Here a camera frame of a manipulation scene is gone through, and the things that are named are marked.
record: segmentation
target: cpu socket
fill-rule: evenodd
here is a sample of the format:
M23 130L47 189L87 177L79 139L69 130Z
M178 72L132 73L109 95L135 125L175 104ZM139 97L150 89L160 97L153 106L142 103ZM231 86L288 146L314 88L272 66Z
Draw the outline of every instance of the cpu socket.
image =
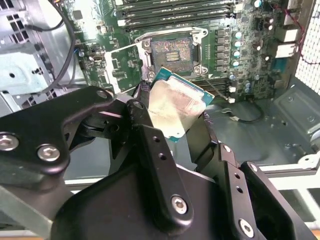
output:
M202 66L202 39L208 30L199 27L148 32L134 41L142 60L142 79L152 81L165 67L186 79L208 73Z

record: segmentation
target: silver screw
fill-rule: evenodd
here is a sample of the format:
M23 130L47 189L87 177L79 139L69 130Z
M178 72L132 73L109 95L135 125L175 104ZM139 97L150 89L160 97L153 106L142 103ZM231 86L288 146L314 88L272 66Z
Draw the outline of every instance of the silver screw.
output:
M143 42L143 46L145 46L146 48L150 47L150 42L149 41L144 41Z
M242 232L249 238L253 238L255 233L252 228L252 226L244 219L240 218L239 220L239 226L242 230Z
M153 71L150 71L150 72L149 72L149 78L150 78L150 79L153 79L155 76L156 76L156 75L155 75L155 73L154 73Z
M83 58L85 56L85 52L84 51L79 51L78 56L80 58Z
M228 153L230 153L230 152L231 152L230 147L228 147L227 145L223 145L223 147L224 147L224 149L225 149Z
M107 99L108 95L104 92L104 91L96 91L96 94L98 94L99 97L103 98L103 99Z
M196 67L194 68L194 72L195 72L196 74L199 74L199 73L200 73L200 67L196 66Z
M310 123L312 123L312 122L314 122L314 121L316 120L316 118L315 118L314 116L309 116L309 117L307 118L307 120L308 120Z
M185 214L187 212L187 204L185 202L185 200L183 200L181 197L179 196L174 196L171 198L171 204L174 208L174 210L178 213L178 214Z
M258 172L258 168L253 163L250 163L250 167L253 169L253 171Z
M60 151L52 145L45 145L39 148L38 157L47 162L53 162L60 157Z
M18 147L19 140L12 135L0 135L0 150L1 151L11 151Z

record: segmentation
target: red wire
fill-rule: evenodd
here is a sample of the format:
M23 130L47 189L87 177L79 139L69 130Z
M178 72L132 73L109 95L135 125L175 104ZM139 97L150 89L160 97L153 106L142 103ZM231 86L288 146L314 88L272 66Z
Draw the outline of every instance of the red wire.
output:
M320 62L309 62L309 61L307 61L307 60L304 58L303 54L302 54L302 44L303 44L303 41L304 41L304 38L305 38L305 35L306 35L306 30L305 30L305 28L298 22L298 20L297 20L295 17L293 17L293 16L291 15L291 13L289 12L288 9L282 9L282 8L280 8L277 4L274 5L274 8L277 9L277 10L283 11L284 14L285 14L285 15L288 15L288 16L291 18L291 20L300 28L300 30L301 30L301 37L300 37L300 40L299 40L299 42L298 42L298 52L300 53L300 56L301 56L302 60L303 60L304 62L306 62L307 64L309 64L309 65L317 65L317 64L320 64Z

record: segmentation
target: motherboard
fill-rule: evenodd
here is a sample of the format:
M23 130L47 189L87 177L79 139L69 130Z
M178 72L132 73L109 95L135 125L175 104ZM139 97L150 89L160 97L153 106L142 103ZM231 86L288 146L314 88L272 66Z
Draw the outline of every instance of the motherboard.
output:
M160 68L230 103L272 98L296 52L299 0L64 0L88 85L130 93Z

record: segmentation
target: ram slot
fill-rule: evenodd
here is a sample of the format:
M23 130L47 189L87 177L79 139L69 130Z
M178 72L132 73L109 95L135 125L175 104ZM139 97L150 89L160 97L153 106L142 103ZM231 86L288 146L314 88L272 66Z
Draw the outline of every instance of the ram slot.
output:
M202 3L186 4L184 6L166 7L160 9L150 9L144 11L131 12L130 14L123 16L124 19L130 19L131 21L144 20L146 18L157 18L157 17L169 17L176 16L179 14L192 14L201 13L205 9L209 11L219 10L231 10L231 7L225 4L220 5L209 5L204 7Z
M216 20L224 18L233 18L236 15L231 13L226 7L221 10L214 11L199 11L196 13L189 14L177 14L167 17L154 17L144 20L130 21L130 20L119 20L118 25L120 27L126 28L127 31L138 30L141 28L151 28L156 26L168 26L181 23L203 21L203 20Z
M221 97L217 93L217 90L221 92L223 95L227 94L227 84L226 80L227 78L222 78L222 79L209 79L208 81L214 85L216 89L214 89L207 81L205 80L200 80L200 81L194 81L193 83L202 88L203 90L213 94L215 97L214 99L220 99Z
M222 4L232 4L231 0L178 0L178 1L158 1L153 0L150 2L137 2L131 5L124 5L117 7L117 17L123 16L131 16L137 15L137 12L143 12L147 10L154 11L163 11L168 8L183 8L187 9L192 7L193 5L197 5L203 8L214 6L214 5L222 5Z

